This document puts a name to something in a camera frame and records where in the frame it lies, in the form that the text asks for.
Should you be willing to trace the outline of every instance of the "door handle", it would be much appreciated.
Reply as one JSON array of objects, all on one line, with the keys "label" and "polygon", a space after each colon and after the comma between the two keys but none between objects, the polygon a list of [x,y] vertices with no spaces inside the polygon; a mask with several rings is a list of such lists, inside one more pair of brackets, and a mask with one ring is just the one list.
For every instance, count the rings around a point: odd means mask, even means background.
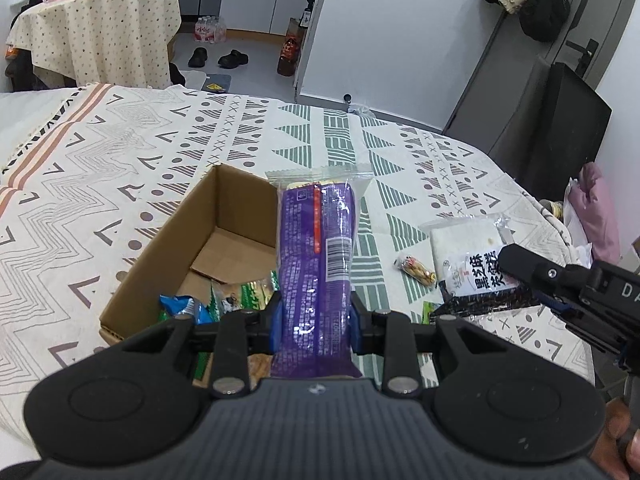
[{"label": "door handle", "polygon": [[578,66],[575,68],[575,73],[578,75],[578,77],[584,79],[584,75],[586,74],[591,61],[593,60],[593,56],[595,55],[600,44],[593,38],[589,40],[589,43],[587,43],[586,47],[578,45],[573,41],[566,41],[564,44],[582,54],[582,57],[578,61]]}]

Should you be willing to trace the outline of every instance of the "human hand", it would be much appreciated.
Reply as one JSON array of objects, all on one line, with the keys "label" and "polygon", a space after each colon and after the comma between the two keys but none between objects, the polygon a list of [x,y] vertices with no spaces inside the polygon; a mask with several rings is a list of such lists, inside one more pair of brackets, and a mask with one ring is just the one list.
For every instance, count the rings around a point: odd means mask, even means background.
[{"label": "human hand", "polygon": [[[617,440],[621,438],[631,424],[629,408],[621,399],[614,399],[607,404],[604,430],[600,434],[591,459],[614,480],[629,480],[625,463],[618,452]],[[640,430],[626,446],[626,463],[640,473]]]}]

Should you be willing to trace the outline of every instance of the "pink cloth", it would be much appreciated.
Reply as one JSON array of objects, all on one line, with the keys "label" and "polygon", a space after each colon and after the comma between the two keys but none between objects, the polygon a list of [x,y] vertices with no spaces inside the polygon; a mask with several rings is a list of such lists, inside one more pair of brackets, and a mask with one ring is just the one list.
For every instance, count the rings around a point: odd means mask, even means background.
[{"label": "pink cloth", "polygon": [[620,259],[620,236],[613,200],[600,168],[588,162],[580,170],[579,186],[569,190],[569,202],[593,244],[594,260],[617,264]]}]

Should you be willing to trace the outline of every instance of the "gray door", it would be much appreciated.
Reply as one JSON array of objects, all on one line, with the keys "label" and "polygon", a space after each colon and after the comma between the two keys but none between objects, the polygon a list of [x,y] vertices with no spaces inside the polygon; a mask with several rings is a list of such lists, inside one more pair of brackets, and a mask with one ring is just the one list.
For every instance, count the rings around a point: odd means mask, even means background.
[{"label": "gray door", "polygon": [[[597,86],[635,0],[569,1],[571,15],[553,44],[532,40],[522,32],[518,17],[505,13],[449,120],[444,131],[447,136],[492,156],[498,139],[519,112],[527,82],[540,86],[540,78],[534,77],[540,62],[564,62],[583,71],[592,88]],[[503,167],[500,160],[493,158]]]}]

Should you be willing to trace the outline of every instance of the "white wall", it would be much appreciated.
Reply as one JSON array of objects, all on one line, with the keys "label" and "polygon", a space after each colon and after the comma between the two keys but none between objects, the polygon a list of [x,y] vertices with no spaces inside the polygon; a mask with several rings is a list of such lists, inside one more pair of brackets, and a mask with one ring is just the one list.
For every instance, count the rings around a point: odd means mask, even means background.
[{"label": "white wall", "polygon": [[4,76],[4,69],[6,68],[4,42],[9,36],[11,21],[16,15],[16,12],[9,7],[9,1],[10,0],[0,0],[0,92],[11,91],[11,83],[9,79]]},{"label": "white wall", "polygon": [[640,0],[636,0],[598,94],[612,109],[596,163],[613,195],[622,254],[640,236]]},{"label": "white wall", "polygon": [[442,129],[499,16],[483,0],[324,0],[300,94]]}]

